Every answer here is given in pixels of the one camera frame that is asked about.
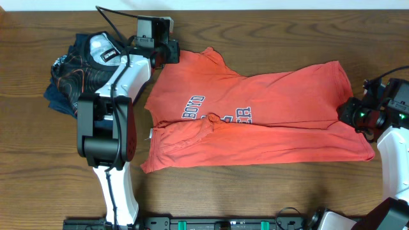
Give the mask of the red printed t-shirt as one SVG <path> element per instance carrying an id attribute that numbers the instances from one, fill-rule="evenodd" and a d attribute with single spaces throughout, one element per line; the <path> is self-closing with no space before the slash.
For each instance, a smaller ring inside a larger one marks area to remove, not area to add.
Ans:
<path id="1" fill-rule="evenodd" d="M 182 51 L 146 102 L 146 173 L 168 167 L 368 161 L 374 150 L 339 121 L 352 96 L 338 61 L 246 77 L 213 50 Z"/>

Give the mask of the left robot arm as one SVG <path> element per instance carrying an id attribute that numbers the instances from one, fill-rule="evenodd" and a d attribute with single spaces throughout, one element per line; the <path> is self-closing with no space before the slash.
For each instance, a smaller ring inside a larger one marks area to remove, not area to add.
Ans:
<path id="1" fill-rule="evenodd" d="M 155 69 L 180 60 L 177 40 L 170 38 L 171 17 L 139 16 L 135 38 L 123 50 L 100 58 L 119 59 L 110 79 L 93 93 L 82 93 L 77 104 L 77 151 L 98 176 L 107 207 L 102 224 L 87 229 L 134 229 L 139 205 L 130 177 L 136 149 L 133 103 Z"/>

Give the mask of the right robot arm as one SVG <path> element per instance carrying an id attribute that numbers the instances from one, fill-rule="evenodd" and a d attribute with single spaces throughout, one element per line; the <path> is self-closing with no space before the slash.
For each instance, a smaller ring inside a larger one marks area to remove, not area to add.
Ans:
<path id="1" fill-rule="evenodd" d="M 350 98 L 339 120 L 376 143 L 382 160 L 383 202 L 362 218 L 328 209 L 317 211 L 309 229 L 408 229 L 408 81 L 381 78 L 364 82 L 364 97 Z"/>

